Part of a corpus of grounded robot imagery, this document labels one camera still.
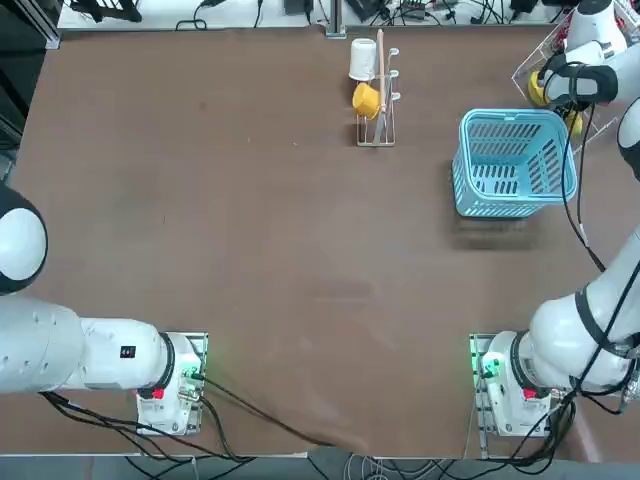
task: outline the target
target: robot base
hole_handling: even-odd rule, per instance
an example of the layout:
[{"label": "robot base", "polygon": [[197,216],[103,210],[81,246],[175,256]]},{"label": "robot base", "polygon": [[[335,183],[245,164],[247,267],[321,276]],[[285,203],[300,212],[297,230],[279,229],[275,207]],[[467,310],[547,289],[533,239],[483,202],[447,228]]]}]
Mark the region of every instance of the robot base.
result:
[{"label": "robot base", "polygon": [[[205,374],[208,334],[166,333],[175,350],[173,374],[167,387],[162,392],[154,392],[152,398],[136,394],[138,422],[172,435],[198,433],[202,421],[202,405],[198,399],[204,385],[189,375]],[[139,428],[138,432],[159,435],[144,428]]]},{"label": "robot base", "polygon": [[[480,445],[480,455],[482,459],[489,458],[502,458],[501,455],[492,455],[491,451],[491,443],[492,438],[495,435],[499,434],[497,423],[495,421],[495,417],[493,414],[492,401],[489,396],[487,384],[485,378],[482,376],[483,366],[482,359],[485,354],[489,350],[491,346],[491,342],[495,338],[495,335],[492,334],[480,334],[480,333],[472,333],[469,335],[469,352],[471,354],[471,367],[473,370],[473,384],[475,385],[475,393],[474,393],[474,407],[477,414],[477,424],[478,424],[478,440]],[[502,421],[501,425],[503,426],[502,430],[509,435],[517,435],[518,433],[514,431],[513,425],[511,425],[512,432],[507,432],[506,424],[507,421]],[[532,436],[541,437],[546,436],[548,433],[548,423],[541,425],[540,431],[533,432]],[[526,435],[529,431],[526,431],[522,434],[522,436]]]},{"label": "robot base", "polygon": [[[493,338],[482,357],[480,376],[487,389],[498,435],[523,437],[549,412],[551,395],[537,398],[516,381],[511,360],[515,337],[515,332],[500,332]],[[531,436],[544,436],[545,425],[538,425]]]}]

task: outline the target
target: floor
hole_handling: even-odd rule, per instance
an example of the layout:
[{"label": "floor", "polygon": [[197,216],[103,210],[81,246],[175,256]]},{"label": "floor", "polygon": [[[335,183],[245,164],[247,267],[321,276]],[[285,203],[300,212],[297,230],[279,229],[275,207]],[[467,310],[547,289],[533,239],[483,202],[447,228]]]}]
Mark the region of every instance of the floor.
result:
[{"label": "floor", "polygon": [[[344,467],[349,454],[338,449],[319,449],[311,453],[313,462],[331,480],[348,478]],[[150,459],[135,458],[134,461],[149,473],[157,473],[166,465]],[[397,461],[402,469],[417,469],[424,462],[416,460]],[[362,480],[362,459],[356,457],[351,464],[351,479]],[[210,479],[229,469],[228,462],[220,460],[201,460],[198,463],[199,477],[191,466],[185,465],[170,472],[162,478],[164,480]],[[365,464],[365,477],[369,473],[369,464]],[[457,461],[450,473],[456,477],[467,478],[488,468],[486,463],[472,460]],[[0,458],[0,475],[6,480],[40,480],[42,478],[65,478],[66,480],[138,480],[145,476],[135,471],[122,457],[17,457]],[[385,472],[386,479],[375,476],[378,480],[402,480],[390,471]],[[436,480],[440,476],[438,469],[420,480]],[[607,480],[632,480],[638,476],[638,466],[635,465],[584,465],[573,462],[557,461],[542,474],[541,480],[590,480],[607,478]],[[236,472],[226,476],[233,479],[319,479],[322,477],[313,470],[305,459],[265,458],[243,466]],[[488,479],[506,480],[513,478],[527,478],[511,468],[487,475]]]}]

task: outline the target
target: wooden stick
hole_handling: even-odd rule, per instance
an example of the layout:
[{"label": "wooden stick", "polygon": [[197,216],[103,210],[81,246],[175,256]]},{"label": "wooden stick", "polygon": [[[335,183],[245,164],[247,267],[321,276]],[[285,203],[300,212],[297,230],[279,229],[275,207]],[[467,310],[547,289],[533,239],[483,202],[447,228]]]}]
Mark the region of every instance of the wooden stick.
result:
[{"label": "wooden stick", "polygon": [[384,78],[384,44],[383,44],[383,36],[384,36],[384,32],[382,31],[381,28],[378,29],[378,38],[377,38],[377,44],[378,44],[378,67],[380,69],[380,111],[382,113],[385,113],[387,111],[387,104],[386,104],[386,95],[387,95],[387,90],[385,88],[385,78]]}]

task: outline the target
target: black sticker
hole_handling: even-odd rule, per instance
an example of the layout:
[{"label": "black sticker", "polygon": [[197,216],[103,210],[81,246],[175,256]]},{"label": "black sticker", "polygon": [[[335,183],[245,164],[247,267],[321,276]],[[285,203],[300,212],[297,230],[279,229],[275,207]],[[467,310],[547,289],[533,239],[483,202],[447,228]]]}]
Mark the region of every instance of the black sticker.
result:
[{"label": "black sticker", "polygon": [[120,358],[135,358],[136,347],[134,345],[120,347]]}]

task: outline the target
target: yellow cup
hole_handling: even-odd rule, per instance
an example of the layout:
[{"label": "yellow cup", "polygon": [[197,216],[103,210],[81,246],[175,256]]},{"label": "yellow cup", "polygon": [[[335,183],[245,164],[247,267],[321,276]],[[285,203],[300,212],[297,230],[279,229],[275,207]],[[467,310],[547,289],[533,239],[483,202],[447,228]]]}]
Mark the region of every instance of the yellow cup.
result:
[{"label": "yellow cup", "polygon": [[353,92],[351,104],[358,115],[372,120],[380,110],[380,92],[367,83],[359,83]]}]

